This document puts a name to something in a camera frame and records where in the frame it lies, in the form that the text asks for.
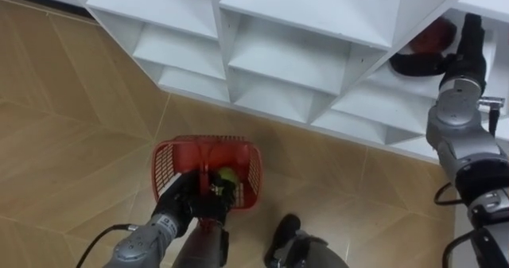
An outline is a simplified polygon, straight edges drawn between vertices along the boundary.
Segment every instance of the white cubby shelf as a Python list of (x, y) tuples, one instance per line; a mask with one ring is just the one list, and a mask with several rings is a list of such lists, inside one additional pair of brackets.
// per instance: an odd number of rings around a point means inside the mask
[(509, 0), (79, 1), (162, 90), (412, 157), (437, 159), (425, 129), (441, 76), (387, 61), (436, 18), (458, 26), (454, 52), (465, 13), (484, 17), (484, 94), (509, 96)]

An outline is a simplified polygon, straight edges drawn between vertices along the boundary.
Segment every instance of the green ball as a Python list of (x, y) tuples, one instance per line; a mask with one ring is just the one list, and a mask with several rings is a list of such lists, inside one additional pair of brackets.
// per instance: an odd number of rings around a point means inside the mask
[(239, 185), (239, 177), (232, 168), (223, 167), (217, 172), (223, 180), (231, 181), (235, 185)]

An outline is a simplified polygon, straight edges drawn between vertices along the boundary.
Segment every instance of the beige floor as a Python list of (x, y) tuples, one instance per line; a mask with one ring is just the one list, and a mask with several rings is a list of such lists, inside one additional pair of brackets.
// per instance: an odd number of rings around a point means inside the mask
[(71, 267), (103, 228), (145, 222), (148, 157), (179, 134), (244, 135), (262, 151), (258, 207), (229, 216), (228, 267), (262, 267), (287, 212), (353, 268), (439, 266), (453, 214), (433, 206), (446, 182), (435, 165), (168, 96), (93, 23), (0, 2), (0, 37), (2, 267)]

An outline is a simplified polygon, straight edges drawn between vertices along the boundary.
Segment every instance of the black cable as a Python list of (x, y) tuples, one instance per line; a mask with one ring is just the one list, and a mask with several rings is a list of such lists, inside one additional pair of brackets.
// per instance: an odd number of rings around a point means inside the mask
[(78, 261), (78, 264), (76, 265), (76, 268), (80, 268), (83, 263), (85, 262), (85, 259), (87, 259), (87, 256), (88, 254), (90, 253), (90, 251), (92, 250), (92, 248), (94, 248), (94, 246), (96, 245), (96, 243), (101, 240), (101, 238), (103, 236), (105, 236), (106, 234), (112, 232), (112, 231), (116, 231), (116, 230), (124, 230), (124, 231), (129, 231), (129, 227), (131, 226), (132, 224), (115, 224), (115, 225), (112, 225), (108, 228), (106, 228), (103, 232), (99, 233), (99, 235), (97, 235), (95, 237), (94, 240), (92, 240), (92, 242), (88, 245), (87, 249), (85, 250), (85, 252), (83, 253), (83, 255), (81, 256), (81, 259)]
[(444, 249), (444, 254), (442, 255), (442, 268), (449, 268), (449, 260), (451, 259), (451, 254), (458, 245), (462, 244), (463, 242), (467, 241), (472, 237), (472, 234), (474, 231), (470, 231), (469, 233), (466, 233), (456, 239), (454, 239), (451, 243), (447, 245)]
[(451, 188), (453, 185), (449, 182), (447, 184), (445, 184), (443, 187), (441, 187), (437, 193), (435, 193), (435, 197), (433, 198), (433, 202), (436, 204), (436, 205), (440, 205), (440, 206), (448, 206), (448, 205), (458, 205), (458, 204), (463, 204), (463, 200), (440, 200), (440, 197), (442, 196), (442, 194), (444, 194), (444, 192)]
[(488, 115), (488, 130), (490, 134), (495, 137), (496, 127), (500, 118), (500, 110), (491, 108)]

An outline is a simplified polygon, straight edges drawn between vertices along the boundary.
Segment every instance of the plastic basket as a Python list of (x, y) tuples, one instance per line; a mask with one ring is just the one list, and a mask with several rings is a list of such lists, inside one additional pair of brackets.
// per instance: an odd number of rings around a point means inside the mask
[(200, 189), (209, 190), (209, 171), (232, 168), (239, 178), (233, 209), (252, 208), (262, 183), (262, 160), (258, 149), (236, 136), (179, 136), (161, 142), (153, 152), (152, 186), (159, 200), (165, 185), (175, 173), (199, 169)]

